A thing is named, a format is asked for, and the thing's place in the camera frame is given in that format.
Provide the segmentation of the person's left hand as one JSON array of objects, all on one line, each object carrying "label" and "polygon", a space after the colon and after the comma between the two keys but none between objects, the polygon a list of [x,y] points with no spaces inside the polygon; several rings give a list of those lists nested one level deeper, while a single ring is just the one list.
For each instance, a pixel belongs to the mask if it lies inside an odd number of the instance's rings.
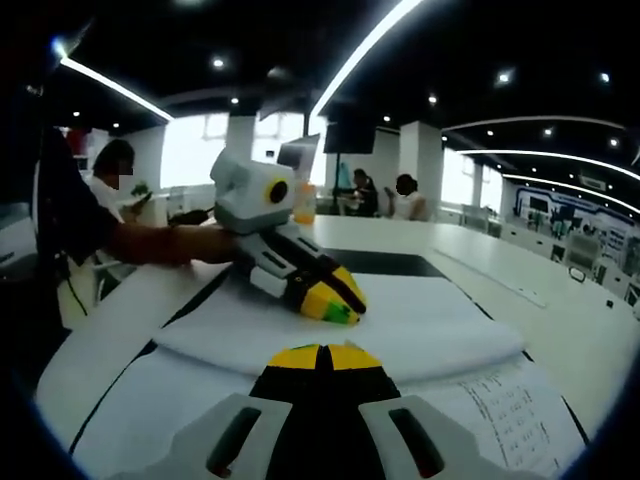
[{"label": "person's left hand", "polygon": [[197,226],[186,233],[186,250],[191,260],[207,264],[232,262],[239,254],[238,236],[217,225]]}]

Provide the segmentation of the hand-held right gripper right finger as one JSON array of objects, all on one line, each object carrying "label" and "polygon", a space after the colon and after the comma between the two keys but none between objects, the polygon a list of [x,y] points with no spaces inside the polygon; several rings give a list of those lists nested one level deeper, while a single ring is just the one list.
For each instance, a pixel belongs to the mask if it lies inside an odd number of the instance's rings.
[{"label": "hand-held right gripper right finger", "polygon": [[384,479],[537,479],[484,457],[473,433],[425,399],[402,396],[382,364],[353,345],[321,349],[331,394],[344,414],[346,449],[358,475]]}]

